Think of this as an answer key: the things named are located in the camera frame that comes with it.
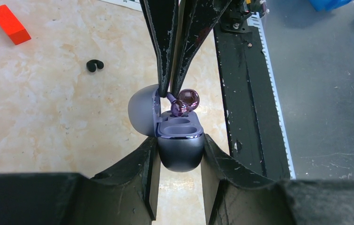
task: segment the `marble surface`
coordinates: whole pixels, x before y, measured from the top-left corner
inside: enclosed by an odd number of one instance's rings
[[[80,172],[88,177],[136,149],[129,98],[157,82],[141,12],[97,0],[2,0],[32,40],[15,46],[0,28],[0,173]],[[91,59],[105,68],[93,74]],[[188,71],[206,133],[227,151],[212,34]],[[169,105],[162,101],[163,109]],[[200,168],[162,167],[153,224],[204,224]]]

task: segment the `blue object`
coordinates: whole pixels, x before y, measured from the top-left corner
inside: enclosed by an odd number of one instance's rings
[[[352,0],[309,0],[316,11],[331,11],[351,2]]]

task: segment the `black metal bar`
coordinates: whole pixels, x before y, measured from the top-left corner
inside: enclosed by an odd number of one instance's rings
[[[227,33],[214,27],[231,156],[272,180],[290,178],[258,28]]]
[[[201,163],[207,225],[354,224],[354,181],[271,180],[206,135]]]
[[[159,174],[156,138],[91,180],[78,173],[0,174],[0,225],[150,225]]]
[[[178,0],[140,0],[158,61],[159,95],[166,97],[178,28]]]
[[[170,91],[177,96],[189,65],[203,41],[221,17],[231,0],[182,0],[180,8],[181,36],[176,46]]]

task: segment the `gray panel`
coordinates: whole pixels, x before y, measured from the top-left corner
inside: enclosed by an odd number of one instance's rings
[[[354,6],[269,1],[263,20],[298,179],[354,179]]]

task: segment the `earbud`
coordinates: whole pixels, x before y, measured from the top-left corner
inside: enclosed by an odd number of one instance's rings
[[[199,94],[192,89],[184,89],[175,98],[170,92],[166,95],[171,103],[171,114],[175,117],[186,117],[199,106]]]
[[[90,60],[86,63],[86,67],[90,72],[95,72],[98,69],[104,68],[104,63],[99,60]]]

